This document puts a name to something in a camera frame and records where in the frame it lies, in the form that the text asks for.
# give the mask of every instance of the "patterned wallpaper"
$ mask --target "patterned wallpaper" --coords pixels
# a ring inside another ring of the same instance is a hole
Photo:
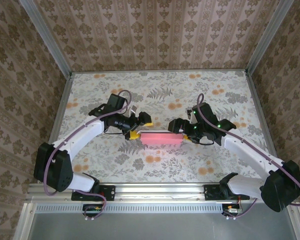
[[[17,0],[0,0],[0,240],[12,239],[65,78]]]
[[[278,156],[300,166],[300,0],[252,75]]]
[[[74,72],[245,68],[279,0],[34,0]]]

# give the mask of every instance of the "pink foam block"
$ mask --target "pink foam block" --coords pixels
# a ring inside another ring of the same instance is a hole
[[[181,144],[184,136],[175,133],[142,133],[140,140],[145,145]]]

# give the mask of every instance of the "purple cable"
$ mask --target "purple cable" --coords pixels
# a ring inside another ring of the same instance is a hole
[[[215,125],[213,125],[211,122],[208,121],[208,119],[206,119],[206,117],[203,115],[203,113],[201,112],[201,109],[199,108],[199,105],[204,101],[205,99],[205,95],[203,93],[200,93],[198,98],[196,99],[196,107],[198,108],[198,112],[200,114],[200,116],[202,117],[202,119],[209,124],[211,127],[224,132],[226,134],[229,134],[237,139],[239,139],[241,142],[247,144],[251,149],[253,149],[255,152],[257,152],[258,154],[260,154],[262,157],[264,157],[266,160],[268,160],[269,162],[271,162],[274,166],[276,166],[278,169],[280,169],[282,172],[284,172],[285,175],[287,175],[299,188],[300,188],[300,182],[298,182],[298,180],[296,180],[290,173],[288,173],[282,166],[280,166],[279,164],[277,164],[275,161],[272,161],[271,158],[269,156],[267,156],[266,154],[264,154],[263,152],[261,152],[259,149],[257,149],[255,146],[253,146],[250,142],[246,141],[245,139],[243,139],[242,137],[229,132],[227,130],[224,130],[222,128],[219,128]],[[292,206],[297,206],[300,207],[300,203],[291,203],[290,205]]]
[[[96,196],[96,197],[100,197],[100,198],[103,199],[103,205],[102,205],[102,208],[101,208],[100,212],[99,212],[96,216],[94,216],[93,218],[96,219],[96,218],[100,217],[100,215],[101,215],[101,214],[103,213],[103,211],[106,209],[107,199],[106,199],[104,196],[102,196],[101,194],[97,194],[97,193],[89,193],[89,192],[85,192],[85,191],[81,191],[81,190],[76,190],[76,192],[77,192],[77,193],[80,193],[80,194],[88,195],[88,196]],[[85,217],[87,217],[88,219],[92,219],[92,217],[88,217],[88,216],[87,216],[87,210],[88,210],[88,209],[95,208],[95,207],[96,207],[96,206],[93,206],[93,205],[87,206],[87,207],[85,208],[85,210],[84,210],[83,215],[84,215]]]
[[[82,129],[88,127],[88,125],[98,121],[99,119],[101,118],[104,118],[104,117],[107,117],[107,116],[110,116],[110,115],[113,115],[113,114],[117,114],[119,112],[121,112],[122,110],[125,110],[131,103],[132,101],[132,94],[130,91],[128,90],[121,90],[118,95],[120,95],[122,92],[127,92],[129,94],[129,101],[127,102],[126,106],[124,106],[123,108],[117,110],[117,111],[113,111],[113,112],[109,112],[109,113],[106,113],[106,114],[103,114],[101,116],[98,116],[90,121],[88,121],[86,124],[82,125],[81,127],[79,127],[77,130],[75,130],[73,133],[71,133],[63,142],[61,142],[54,150],[53,152],[51,153],[51,155],[49,156],[48,158],[48,161],[46,163],[46,166],[45,166],[45,170],[44,170],[44,175],[43,175],[43,189],[44,189],[44,192],[45,194],[47,194],[48,196],[53,196],[57,193],[57,191],[51,193],[48,191],[48,186],[47,186],[47,177],[48,177],[48,170],[49,170],[49,167],[50,167],[50,164],[52,162],[52,159],[54,157],[54,155],[56,154],[56,152],[65,144],[67,144],[67,142],[73,138],[77,133],[79,133]],[[106,206],[107,204],[107,200],[104,196],[100,195],[100,194],[97,194],[97,193],[88,193],[88,192],[84,192],[84,191],[80,191],[80,190],[77,190],[78,193],[81,193],[81,194],[84,194],[84,195],[88,195],[88,196],[96,196],[96,197],[101,197],[103,198],[104,200],[104,206]]]

